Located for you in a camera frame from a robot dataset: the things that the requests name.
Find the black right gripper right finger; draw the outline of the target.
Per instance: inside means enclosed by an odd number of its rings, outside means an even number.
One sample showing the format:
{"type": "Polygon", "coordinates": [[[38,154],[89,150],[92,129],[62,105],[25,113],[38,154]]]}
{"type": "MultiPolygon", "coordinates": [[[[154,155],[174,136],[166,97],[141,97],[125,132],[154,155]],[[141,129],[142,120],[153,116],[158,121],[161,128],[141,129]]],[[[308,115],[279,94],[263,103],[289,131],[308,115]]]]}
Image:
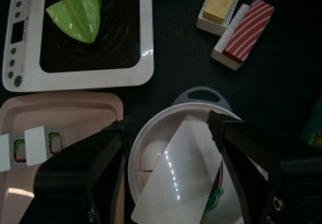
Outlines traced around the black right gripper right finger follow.
{"type": "Polygon", "coordinates": [[[208,129],[245,224],[322,224],[322,151],[216,112],[208,129]]]}

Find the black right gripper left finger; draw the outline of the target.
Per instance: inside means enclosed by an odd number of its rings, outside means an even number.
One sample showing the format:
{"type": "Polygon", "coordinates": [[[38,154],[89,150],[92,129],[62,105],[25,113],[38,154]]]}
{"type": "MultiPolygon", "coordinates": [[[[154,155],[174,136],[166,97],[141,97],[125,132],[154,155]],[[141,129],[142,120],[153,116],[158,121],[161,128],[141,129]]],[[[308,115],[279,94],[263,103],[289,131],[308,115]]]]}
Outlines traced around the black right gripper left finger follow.
{"type": "Polygon", "coordinates": [[[39,165],[18,224],[124,224],[130,129],[130,118],[113,122],[39,165]]]}

